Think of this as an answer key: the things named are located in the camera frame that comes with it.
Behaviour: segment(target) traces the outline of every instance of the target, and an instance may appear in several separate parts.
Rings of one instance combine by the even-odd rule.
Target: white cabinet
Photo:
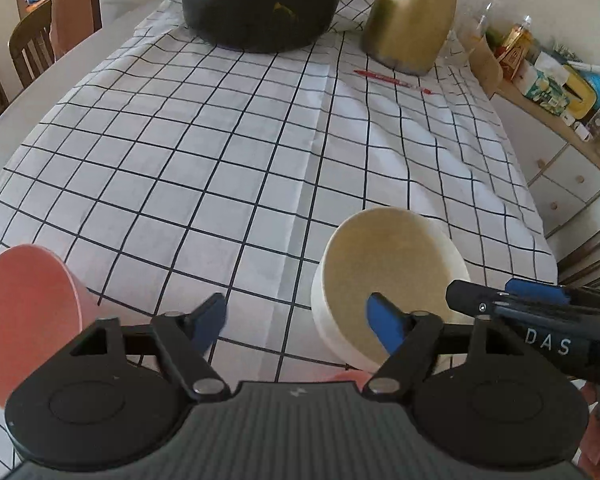
[[[600,191],[600,170],[573,146],[569,146],[544,172],[553,180],[584,202]]]
[[[529,186],[529,191],[536,202],[545,234],[570,220],[586,205],[586,202],[544,175]]]
[[[513,90],[516,93],[505,87],[503,95],[507,98],[496,94],[491,103],[530,184],[529,191],[542,219],[544,234],[549,235],[600,192],[600,158],[592,154],[594,149],[588,142],[581,142],[560,119]]]
[[[531,182],[567,142],[505,98],[496,94],[491,104],[502,121],[526,181]]]

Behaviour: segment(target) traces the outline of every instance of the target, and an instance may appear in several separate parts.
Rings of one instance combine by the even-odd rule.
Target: white tablecloth with black grid
[[[165,0],[0,174],[0,252],[50,248],[126,323],[225,293],[208,358],[232,386],[346,367],[317,335],[309,292],[327,240],[364,208],[433,219],[475,282],[553,281],[542,222],[474,76],[438,63],[416,78],[369,59],[358,42],[372,1],[342,0],[317,43],[270,56],[204,43],[180,0]],[[0,476],[16,460],[3,424],[0,410]]]

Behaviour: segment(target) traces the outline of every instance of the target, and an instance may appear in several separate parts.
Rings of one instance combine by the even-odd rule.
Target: red pen
[[[385,83],[391,83],[392,85],[405,86],[407,88],[411,88],[412,90],[417,90],[418,92],[422,92],[423,94],[432,95],[433,92],[428,88],[423,88],[422,86],[412,85],[411,83],[407,83],[406,81],[400,81],[395,77],[389,77],[387,75],[382,75],[376,72],[370,72],[369,70],[360,70],[355,69],[355,72],[358,75],[364,77],[370,77],[371,79],[378,79],[379,81],[384,81]]]

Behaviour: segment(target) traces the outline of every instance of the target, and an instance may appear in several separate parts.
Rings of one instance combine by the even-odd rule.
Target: pink object
[[[598,401],[598,391],[596,385],[587,381],[580,389],[589,409],[591,405]],[[580,441],[580,458],[578,467],[587,473],[592,480],[600,480],[600,419],[598,411],[600,405],[597,405],[589,413],[589,424],[582,440]]]
[[[0,406],[36,368],[95,319],[98,306],[51,251],[0,254]]]
[[[329,381],[354,381],[360,391],[364,388],[366,382],[371,378],[369,372],[363,372],[362,370],[347,370],[335,374]]]
[[[400,81],[395,77],[389,77],[387,75],[379,74],[378,72],[371,72],[369,70],[360,70],[359,68],[355,69],[355,72],[358,75],[364,77],[370,77],[371,79],[378,79],[378,81],[384,81],[385,83],[391,83],[392,85],[405,86],[407,88],[411,88],[412,90],[417,90],[418,92],[422,92],[423,94],[432,95],[433,92],[428,88],[423,88],[422,86],[412,85],[411,83],[407,83],[406,81]]]

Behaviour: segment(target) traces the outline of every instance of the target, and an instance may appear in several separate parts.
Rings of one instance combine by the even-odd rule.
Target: cabinet drawer
[[[600,191],[600,170],[573,146],[564,150],[544,174],[584,202]]]
[[[582,200],[544,175],[529,186],[529,191],[536,202],[545,233],[560,227],[585,206]]]
[[[563,149],[566,142],[552,129],[505,98],[494,95],[491,104],[502,121],[525,179],[530,182],[542,166]]]

